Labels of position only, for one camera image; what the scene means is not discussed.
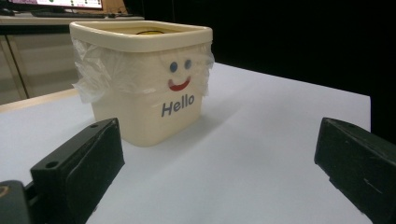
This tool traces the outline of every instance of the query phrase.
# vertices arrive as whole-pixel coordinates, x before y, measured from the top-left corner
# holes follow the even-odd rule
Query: red smile
[[[187,77],[186,81],[180,85],[175,85],[175,83],[173,83],[173,80],[169,79],[168,81],[169,89],[171,89],[171,91],[182,91],[184,90],[184,88],[186,88],[189,85],[190,79],[191,77]]]

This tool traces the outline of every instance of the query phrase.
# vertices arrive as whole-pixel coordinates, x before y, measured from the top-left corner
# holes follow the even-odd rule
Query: white surface
[[[372,223],[314,164],[323,117],[370,130],[370,98],[216,63],[200,119],[126,164],[88,223]],[[0,180],[94,122],[79,97],[0,114]]]

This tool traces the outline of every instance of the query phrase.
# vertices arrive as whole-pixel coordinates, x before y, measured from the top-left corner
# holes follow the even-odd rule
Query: plastic container
[[[154,146],[201,115],[212,29],[160,21],[70,24],[82,102],[96,120],[118,118],[121,137]]]

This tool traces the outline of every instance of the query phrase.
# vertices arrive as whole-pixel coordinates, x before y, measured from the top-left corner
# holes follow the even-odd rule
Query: desk
[[[70,22],[143,19],[37,18],[29,13],[0,16],[0,105],[73,88],[78,74]]]
[[[323,117],[370,130],[370,98],[215,63],[202,116],[125,165],[88,223],[372,223],[314,164]],[[79,96],[0,113],[0,180],[94,123]]]

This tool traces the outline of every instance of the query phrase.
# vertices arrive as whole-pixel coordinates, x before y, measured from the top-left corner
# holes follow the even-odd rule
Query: blue eye
[[[169,66],[169,69],[171,70],[172,73],[176,72],[177,63],[176,62],[172,62],[171,65]]]
[[[186,69],[190,69],[191,68],[191,60],[190,59],[188,59],[186,62],[184,62],[184,67]]]

